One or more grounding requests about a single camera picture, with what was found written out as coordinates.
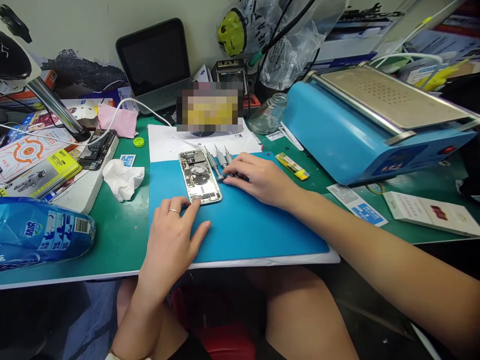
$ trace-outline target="red chair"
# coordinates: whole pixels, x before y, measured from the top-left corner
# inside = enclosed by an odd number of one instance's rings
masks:
[[[254,360],[249,329],[232,321],[221,294],[203,289],[177,289],[171,296],[176,319],[198,337],[213,360]]]

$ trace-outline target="knee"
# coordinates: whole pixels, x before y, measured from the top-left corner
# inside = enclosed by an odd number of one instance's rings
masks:
[[[320,277],[301,265],[248,268],[246,274],[270,296],[295,290],[328,290]]]
[[[132,276],[124,279],[121,282],[118,293],[116,294],[116,307],[117,309],[127,308],[132,300],[135,289],[137,288],[137,277]]]

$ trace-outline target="tissue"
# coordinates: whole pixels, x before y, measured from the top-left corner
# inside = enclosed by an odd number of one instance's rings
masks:
[[[120,159],[112,159],[103,168],[103,180],[119,202],[130,200],[145,176],[144,167],[127,167]]]

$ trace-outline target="blue plastic bag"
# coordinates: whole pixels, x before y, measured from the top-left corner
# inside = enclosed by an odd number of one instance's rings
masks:
[[[95,233],[88,215],[31,197],[0,197],[0,272],[82,256]]]

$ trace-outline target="precision screwdriver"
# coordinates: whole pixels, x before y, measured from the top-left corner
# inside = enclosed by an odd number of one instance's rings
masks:
[[[215,149],[216,149],[216,158],[218,159],[218,162],[220,163],[220,166],[222,168],[226,168],[227,167],[227,160],[225,159],[225,156],[220,152],[220,150],[217,148],[217,145],[213,144],[213,146],[215,146]],[[232,177],[232,174],[226,174],[225,175],[226,178],[231,178]]]
[[[229,151],[227,150],[227,147],[225,146],[225,159],[226,159],[226,163],[228,165],[230,165],[232,163],[232,161],[234,160],[234,158],[232,157],[232,155],[229,153]]]
[[[216,179],[219,183],[224,181],[224,176],[220,173],[219,171],[219,165],[215,161],[214,157],[212,154],[207,150],[207,147],[204,146],[205,151],[206,151],[206,158],[208,159],[208,162],[210,163],[210,166],[213,170],[216,172]]]

